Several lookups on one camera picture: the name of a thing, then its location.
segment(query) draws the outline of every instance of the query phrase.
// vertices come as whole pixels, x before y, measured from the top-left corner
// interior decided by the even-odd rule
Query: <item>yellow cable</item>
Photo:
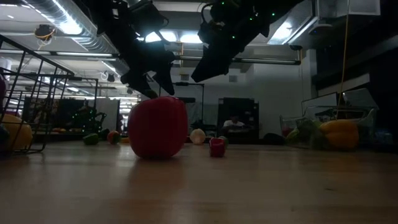
[[[338,98],[337,104],[337,114],[336,119],[338,119],[338,111],[340,109],[341,98],[343,96],[343,85],[344,85],[344,76],[346,74],[346,56],[347,56],[347,41],[348,41],[348,21],[349,21],[349,7],[351,6],[351,0],[348,0],[348,10],[347,10],[347,20],[346,20],[346,34],[344,39],[344,53],[343,53],[343,74],[341,76],[341,85],[340,85],[340,95]]]
[[[50,33],[50,34],[47,34],[47,35],[44,35],[44,36],[37,36],[36,34],[35,34],[35,36],[37,37],[37,38],[46,38],[46,37],[50,37],[53,33],[55,32],[55,29],[53,29],[52,30],[52,32]]]

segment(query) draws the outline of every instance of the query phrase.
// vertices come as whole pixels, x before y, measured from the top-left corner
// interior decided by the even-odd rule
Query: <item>ventilation duct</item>
[[[322,18],[354,15],[380,16],[380,0],[318,0]]]
[[[78,34],[84,37],[72,39],[90,53],[117,54],[117,49],[105,36],[97,37],[96,26],[84,15],[72,0],[23,0],[28,6],[36,10],[56,28],[66,34]],[[120,75],[127,73],[129,67],[121,60],[103,62],[114,67]]]

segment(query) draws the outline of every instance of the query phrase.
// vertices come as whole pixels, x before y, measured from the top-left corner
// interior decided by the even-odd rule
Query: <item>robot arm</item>
[[[121,77],[123,84],[149,98],[155,97],[146,80],[153,71],[154,80],[170,95],[174,95],[170,69],[175,60],[173,52],[166,51],[166,40],[160,34],[169,23],[153,5],[141,0],[128,7],[122,0],[82,0],[90,9],[93,22],[98,25],[98,34],[105,33],[119,50],[120,58],[130,68]],[[215,0],[210,14],[212,20],[200,26],[199,37],[208,44],[203,47],[203,58],[192,78],[196,82],[227,74],[232,59],[257,35],[268,36],[269,25],[288,13],[303,0]],[[155,32],[162,40],[145,43],[138,37]]]

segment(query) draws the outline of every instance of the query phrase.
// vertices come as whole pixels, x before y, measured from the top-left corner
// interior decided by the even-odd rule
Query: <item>wire basket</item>
[[[0,137],[1,135],[6,136],[5,133],[7,133],[9,139],[6,141],[4,138],[4,141],[0,142],[0,155],[41,152],[45,149],[52,130],[51,123],[54,119],[52,115],[57,110],[55,96],[60,96],[61,99],[64,97],[67,81],[74,79],[75,74],[69,69],[0,35],[0,47],[4,42],[21,50],[22,56],[16,72],[0,67],[0,75],[9,82],[4,104],[3,101],[1,102],[0,115],[0,126],[4,131],[0,133]],[[40,63],[37,72],[21,72],[25,63],[24,60],[28,58],[29,61],[35,60]],[[53,72],[41,73],[44,65],[51,66]],[[26,82],[30,82],[30,85],[26,85],[24,90],[17,90],[16,86],[24,85]],[[22,119],[24,110],[34,113],[36,119],[24,121]]]
[[[300,118],[280,117],[282,135],[287,137],[304,121],[313,121],[317,126],[336,119],[347,119],[357,124],[360,144],[374,143],[376,131],[376,112],[373,107],[336,107],[336,106],[311,106],[305,110]]]

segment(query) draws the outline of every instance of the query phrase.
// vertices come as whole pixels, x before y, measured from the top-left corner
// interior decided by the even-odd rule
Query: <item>metal wire cage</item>
[[[1,144],[0,142],[0,154],[27,154],[33,152],[41,152],[45,149],[47,140],[51,133],[52,112],[57,109],[55,102],[55,95],[62,99],[67,86],[68,80],[73,80],[75,74],[69,69],[35,53],[32,50],[0,35],[0,48],[3,43],[7,43],[14,48],[22,51],[22,57],[19,61],[19,66],[15,71],[8,70],[0,67],[0,75],[9,80],[9,88],[6,90],[4,104],[1,100],[1,115],[0,125],[10,126],[12,125],[13,133],[10,133],[10,138],[7,142]],[[40,62],[39,69],[35,73],[22,73],[22,66],[25,63],[24,60],[27,58],[34,58]],[[46,74],[41,73],[43,64],[51,65],[53,67],[53,73],[47,72]],[[17,90],[17,83],[23,83],[24,81],[33,82],[33,86],[26,86],[24,90]],[[24,110],[29,110],[36,114],[33,121],[24,121],[22,113]],[[15,145],[21,133],[21,130],[28,127],[32,131],[32,140],[30,143],[25,145],[23,148],[15,148]],[[40,143],[37,142],[37,138],[40,135]]]

